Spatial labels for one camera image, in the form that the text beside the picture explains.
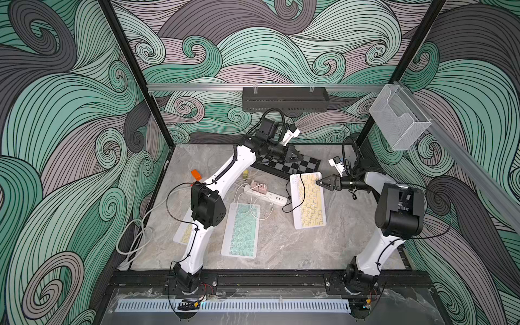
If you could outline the clear plastic wall box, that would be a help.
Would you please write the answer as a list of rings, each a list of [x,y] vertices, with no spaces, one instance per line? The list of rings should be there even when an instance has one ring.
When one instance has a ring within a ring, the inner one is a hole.
[[[387,84],[369,110],[390,149],[408,150],[431,125],[413,94],[399,84]]]

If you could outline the orange tag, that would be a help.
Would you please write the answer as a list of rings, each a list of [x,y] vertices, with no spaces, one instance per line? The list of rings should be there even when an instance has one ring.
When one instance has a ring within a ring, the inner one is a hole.
[[[196,181],[201,181],[203,179],[202,175],[196,169],[191,170],[191,174]]]

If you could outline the black white chessboard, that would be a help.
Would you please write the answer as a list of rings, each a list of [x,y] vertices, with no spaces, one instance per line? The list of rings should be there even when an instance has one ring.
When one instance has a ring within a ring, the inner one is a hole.
[[[303,155],[300,161],[291,162],[285,162],[268,155],[262,155],[251,167],[284,180],[289,180],[294,174],[318,172],[320,164],[320,159],[306,155]]]

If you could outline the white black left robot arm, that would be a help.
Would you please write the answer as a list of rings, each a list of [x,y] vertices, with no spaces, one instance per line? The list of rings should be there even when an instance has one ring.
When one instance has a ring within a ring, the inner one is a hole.
[[[199,287],[204,252],[214,228],[226,216],[223,199],[231,186],[244,171],[262,158],[284,163],[302,161],[303,156],[290,144],[299,134],[296,125],[286,122],[282,110],[271,108],[233,146],[233,155],[217,172],[203,182],[191,184],[189,212],[192,221],[189,224],[192,231],[186,256],[171,263],[177,285],[182,291],[193,293]]]

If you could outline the aluminium rail back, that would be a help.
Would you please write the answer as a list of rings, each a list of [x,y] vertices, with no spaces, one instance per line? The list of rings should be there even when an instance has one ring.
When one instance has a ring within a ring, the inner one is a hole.
[[[380,92],[385,84],[348,85],[348,84],[258,84],[258,83],[149,83],[149,92],[240,92],[251,87],[256,92],[259,88],[303,88],[313,91],[323,87],[328,92]]]

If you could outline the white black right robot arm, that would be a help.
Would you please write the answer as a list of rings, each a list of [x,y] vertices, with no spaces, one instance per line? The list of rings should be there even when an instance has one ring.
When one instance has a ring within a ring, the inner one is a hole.
[[[422,232],[425,194],[420,189],[398,183],[380,169],[363,166],[359,147],[351,136],[342,142],[341,156],[330,159],[329,163],[338,173],[316,181],[318,186],[332,192],[348,190],[352,194],[365,190],[379,197],[375,232],[341,275],[347,292],[372,291],[381,267],[390,255]]]

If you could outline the aluminium rail right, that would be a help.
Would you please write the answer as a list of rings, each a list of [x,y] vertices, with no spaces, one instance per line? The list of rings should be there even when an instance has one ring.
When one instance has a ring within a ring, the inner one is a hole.
[[[479,165],[479,163],[457,142],[444,128],[440,120],[433,116],[432,111],[420,103],[412,92],[400,81],[394,81],[410,98],[410,106],[421,111],[430,120],[431,134],[445,148],[462,170],[473,180],[484,193],[495,209],[508,221],[509,225],[519,234],[519,204]]]

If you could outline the white power strip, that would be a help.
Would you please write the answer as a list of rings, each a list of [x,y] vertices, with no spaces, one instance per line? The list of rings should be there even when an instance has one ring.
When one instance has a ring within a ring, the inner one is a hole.
[[[273,192],[267,192],[267,194],[261,194],[257,191],[254,191],[251,189],[251,185],[246,184],[244,187],[244,191],[252,196],[254,196],[256,199],[265,200],[269,203],[272,203],[274,205],[283,207],[285,204],[288,203],[288,199],[285,196],[280,196],[278,194],[275,194]]]

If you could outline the aluminium rail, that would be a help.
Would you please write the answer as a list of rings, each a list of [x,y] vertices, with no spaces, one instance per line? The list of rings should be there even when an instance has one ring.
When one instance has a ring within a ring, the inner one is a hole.
[[[258,83],[149,83],[149,92],[240,92],[251,87],[256,92],[259,88],[303,88],[313,91],[323,87],[328,92],[380,92],[385,84],[348,85],[348,84],[258,84]]]
[[[430,120],[431,134],[445,148],[462,170],[473,180],[484,193],[495,209],[508,221],[509,225],[519,234],[519,204],[479,165],[479,163],[457,142],[444,128],[440,120],[433,116],[432,111],[420,103],[412,92],[400,81],[394,81],[410,98],[410,106],[421,111]]]

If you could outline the pink plug adapter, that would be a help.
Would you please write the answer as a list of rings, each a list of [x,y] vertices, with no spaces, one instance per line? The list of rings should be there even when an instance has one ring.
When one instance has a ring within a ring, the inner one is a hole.
[[[260,191],[260,188],[261,188],[261,184],[256,182],[256,181],[252,181],[251,183],[251,189],[254,190],[254,191]]]
[[[257,189],[258,189],[258,192],[261,194],[267,194],[267,192],[268,192],[268,187],[266,184],[260,184]]]

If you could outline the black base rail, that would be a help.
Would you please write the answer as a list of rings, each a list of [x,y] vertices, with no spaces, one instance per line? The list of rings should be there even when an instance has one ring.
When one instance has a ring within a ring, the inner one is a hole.
[[[407,269],[383,270],[379,276],[371,280],[367,276],[354,276],[342,269],[204,269],[193,280],[184,280],[168,270],[115,272],[108,285],[114,288],[161,288],[165,293],[191,293],[199,288],[208,293],[239,289],[310,288],[324,289],[329,295],[346,295],[350,288],[361,292],[398,287],[429,288],[432,281],[426,272]]]

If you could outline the black wall tray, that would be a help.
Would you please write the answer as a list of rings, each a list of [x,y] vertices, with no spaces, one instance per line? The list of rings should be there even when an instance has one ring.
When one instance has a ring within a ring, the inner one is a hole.
[[[285,114],[325,112],[330,104],[327,90],[317,87],[313,91],[303,88],[242,89],[242,108],[245,112],[265,112],[276,108]]]

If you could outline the green white keyboard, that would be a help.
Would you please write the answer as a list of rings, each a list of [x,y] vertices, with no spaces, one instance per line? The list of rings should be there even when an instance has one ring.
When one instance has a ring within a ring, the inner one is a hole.
[[[221,254],[255,259],[259,233],[258,204],[232,203],[226,217]]]

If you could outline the yellow keyboard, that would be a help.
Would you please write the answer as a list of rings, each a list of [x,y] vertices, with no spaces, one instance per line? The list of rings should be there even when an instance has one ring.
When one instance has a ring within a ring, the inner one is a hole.
[[[189,243],[192,231],[192,222],[192,211],[188,210],[184,215],[183,222],[180,223],[176,233],[173,236],[173,242],[181,245],[187,245]]]
[[[295,174],[290,177],[291,211],[297,230],[326,225],[323,188],[316,184],[320,179],[321,172]]]

